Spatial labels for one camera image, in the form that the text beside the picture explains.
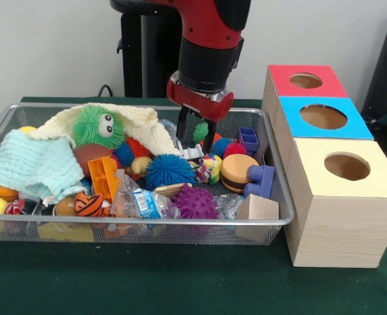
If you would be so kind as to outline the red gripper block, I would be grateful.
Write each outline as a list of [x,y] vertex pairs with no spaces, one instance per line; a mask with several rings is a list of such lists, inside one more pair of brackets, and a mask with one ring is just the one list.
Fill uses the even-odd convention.
[[216,133],[216,122],[225,118],[234,101],[233,92],[222,91],[212,97],[189,90],[183,85],[172,82],[167,83],[167,97],[170,101],[181,106],[178,116],[176,136],[182,140],[186,131],[186,118],[189,109],[197,112],[206,119],[208,133],[203,140],[203,152],[212,150],[214,135]]

